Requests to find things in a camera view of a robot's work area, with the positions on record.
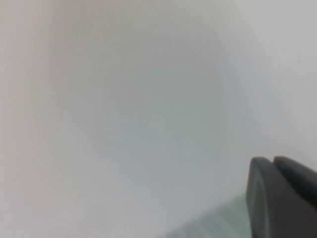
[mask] glass surface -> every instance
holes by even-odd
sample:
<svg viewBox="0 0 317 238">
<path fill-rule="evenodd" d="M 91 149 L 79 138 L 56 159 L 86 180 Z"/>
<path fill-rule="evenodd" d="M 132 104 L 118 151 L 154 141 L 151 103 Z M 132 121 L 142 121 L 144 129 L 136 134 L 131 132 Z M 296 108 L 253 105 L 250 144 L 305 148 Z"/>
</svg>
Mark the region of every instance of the glass surface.
<svg viewBox="0 0 317 238">
<path fill-rule="evenodd" d="M 245 196 L 203 214 L 163 238 L 250 238 Z"/>
</svg>

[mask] white wall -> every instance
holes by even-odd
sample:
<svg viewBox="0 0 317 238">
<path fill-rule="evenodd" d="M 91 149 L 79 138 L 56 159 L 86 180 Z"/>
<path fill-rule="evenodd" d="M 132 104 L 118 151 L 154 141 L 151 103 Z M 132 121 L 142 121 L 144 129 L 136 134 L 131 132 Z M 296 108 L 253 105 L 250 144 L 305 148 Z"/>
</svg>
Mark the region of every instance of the white wall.
<svg viewBox="0 0 317 238">
<path fill-rule="evenodd" d="M 0 2 L 0 234 L 148 238 L 315 166 L 313 1 Z"/>
</svg>

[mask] white surface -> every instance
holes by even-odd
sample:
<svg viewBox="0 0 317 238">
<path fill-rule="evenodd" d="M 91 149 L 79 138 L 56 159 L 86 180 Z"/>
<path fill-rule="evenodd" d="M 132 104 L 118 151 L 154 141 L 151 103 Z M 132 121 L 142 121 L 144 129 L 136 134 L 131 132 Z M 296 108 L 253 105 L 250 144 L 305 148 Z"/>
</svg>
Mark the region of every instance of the white surface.
<svg viewBox="0 0 317 238">
<path fill-rule="evenodd" d="M 151 238 L 314 164 L 314 1 L 0 1 L 0 236 Z"/>
</svg>

